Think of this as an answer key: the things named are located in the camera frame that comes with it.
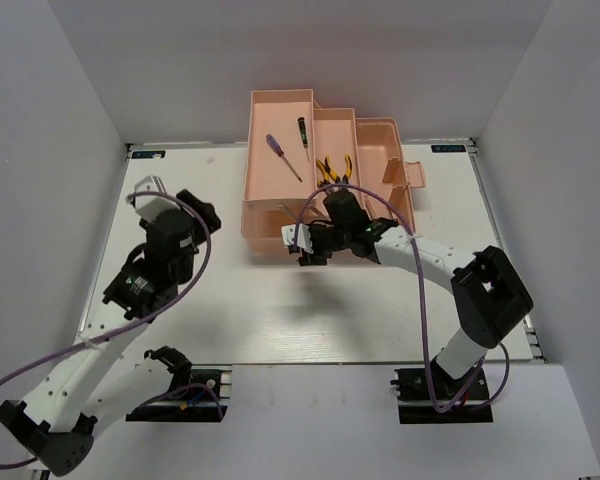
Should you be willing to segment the yellow pliers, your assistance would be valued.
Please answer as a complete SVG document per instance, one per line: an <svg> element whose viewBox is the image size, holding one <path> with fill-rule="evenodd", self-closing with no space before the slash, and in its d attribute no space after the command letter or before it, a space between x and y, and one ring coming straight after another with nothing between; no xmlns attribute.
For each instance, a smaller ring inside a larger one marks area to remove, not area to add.
<svg viewBox="0 0 600 480"><path fill-rule="evenodd" d="M349 154L346 154L344 156L344 161L345 161L345 173L342 176L342 183L349 184L350 180L352 178L352 174L353 174L353 162L352 162L351 156Z"/></svg>
<svg viewBox="0 0 600 480"><path fill-rule="evenodd" d="M338 176L331 169L328 157L326 157L324 160L317 159L316 167L321 174L321 178L317 181L318 187L324 187L326 185L336 184L338 182Z"/></svg>

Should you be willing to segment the pink plastic toolbox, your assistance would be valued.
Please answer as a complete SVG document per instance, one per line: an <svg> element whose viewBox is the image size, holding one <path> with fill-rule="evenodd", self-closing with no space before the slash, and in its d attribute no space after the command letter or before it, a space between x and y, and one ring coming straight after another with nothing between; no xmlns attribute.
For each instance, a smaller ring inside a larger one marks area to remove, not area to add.
<svg viewBox="0 0 600 480"><path fill-rule="evenodd" d="M323 108L312 90L251 94L241 233L256 256L286 253L281 229L297 215L326 217L313 191L342 180L371 218L415 221L412 192L426 185L422 165L407 162L397 123L363 118L352 108Z"/></svg>

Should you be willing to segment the blue handled screwdriver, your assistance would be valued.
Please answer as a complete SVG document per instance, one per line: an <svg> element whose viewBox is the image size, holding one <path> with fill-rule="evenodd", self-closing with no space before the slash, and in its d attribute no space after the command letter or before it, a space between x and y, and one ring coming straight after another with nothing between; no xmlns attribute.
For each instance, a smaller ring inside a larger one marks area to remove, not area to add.
<svg viewBox="0 0 600 480"><path fill-rule="evenodd" d="M296 171L296 169L291 164L291 162L287 159L283 149L281 148L281 146L277 142L277 140L271 134L267 134L265 137L265 140L266 140L266 143L269 146L269 148L285 163L285 165L289 168L289 170L294 175L294 177L299 182L303 182L299 173Z"/></svg>

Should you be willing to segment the black precision screwdriver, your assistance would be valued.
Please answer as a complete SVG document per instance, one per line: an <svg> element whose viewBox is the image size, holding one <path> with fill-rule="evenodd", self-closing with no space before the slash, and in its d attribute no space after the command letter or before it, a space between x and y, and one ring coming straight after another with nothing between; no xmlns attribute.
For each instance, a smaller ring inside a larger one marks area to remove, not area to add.
<svg viewBox="0 0 600 480"><path fill-rule="evenodd" d="M310 161L308 132L307 132L305 118L302 116L298 117L297 124L298 124L299 134L301 137L301 142L303 145L306 159L307 159L307 161Z"/></svg>

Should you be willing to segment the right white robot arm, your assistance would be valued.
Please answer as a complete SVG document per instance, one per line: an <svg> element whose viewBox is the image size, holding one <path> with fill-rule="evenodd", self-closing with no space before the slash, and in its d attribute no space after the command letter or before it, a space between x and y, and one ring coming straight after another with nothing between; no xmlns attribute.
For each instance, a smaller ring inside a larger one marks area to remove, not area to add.
<svg viewBox="0 0 600 480"><path fill-rule="evenodd" d="M451 293L459 329L429 362L431 384L452 399L467 375L533 308L533 300L506 253L489 245L467 252L409 233L396 219L372 219L356 196L340 189L323 200L329 219L283 226L283 244L302 266L325 265L349 250L373 263L421 276Z"/></svg>

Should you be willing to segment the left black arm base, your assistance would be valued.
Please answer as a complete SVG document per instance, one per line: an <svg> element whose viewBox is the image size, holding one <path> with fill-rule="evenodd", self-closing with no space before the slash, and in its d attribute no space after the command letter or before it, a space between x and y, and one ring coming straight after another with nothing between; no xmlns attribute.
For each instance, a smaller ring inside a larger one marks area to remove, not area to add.
<svg viewBox="0 0 600 480"><path fill-rule="evenodd" d="M157 399L126 415L126 422L221 423L232 389L231 366L194 365L180 351L164 346L147 350L145 359L166 366L170 383Z"/></svg>

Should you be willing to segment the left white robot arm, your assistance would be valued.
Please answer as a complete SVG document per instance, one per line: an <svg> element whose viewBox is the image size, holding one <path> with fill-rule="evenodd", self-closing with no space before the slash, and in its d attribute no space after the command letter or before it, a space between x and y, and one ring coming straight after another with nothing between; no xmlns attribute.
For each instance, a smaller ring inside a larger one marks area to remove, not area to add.
<svg viewBox="0 0 600 480"><path fill-rule="evenodd" d="M56 365L37 387L0 405L0 423L56 477L75 470L99 434L140 406L192 390L218 397L193 381L191 362L172 347L147 351L112 385L100 384L131 343L198 282L206 268L196 267L194 257L221 227L213 205L188 190L174 196L137 191L128 200L145 240L103 292L104 303L121 308L121 315L87 325L72 346L44 357Z"/></svg>

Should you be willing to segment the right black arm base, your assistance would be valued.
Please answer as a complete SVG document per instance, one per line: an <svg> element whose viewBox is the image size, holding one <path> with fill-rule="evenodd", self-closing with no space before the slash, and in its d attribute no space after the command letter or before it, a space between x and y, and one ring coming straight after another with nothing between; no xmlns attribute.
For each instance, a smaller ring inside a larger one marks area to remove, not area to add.
<svg viewBox="0 0 600 480"><path fill-rule="evenodd" d="M394 371L390 385L397 394L398 417L402 425L486 424L494 421L492 408L482 406L490 398L484 370L473 367L459 380L449 380L438 367L432 368L433 388L440 406L451 401L466 381L476 373L473 383L446 413L432 406L423 367Z"/></svg>

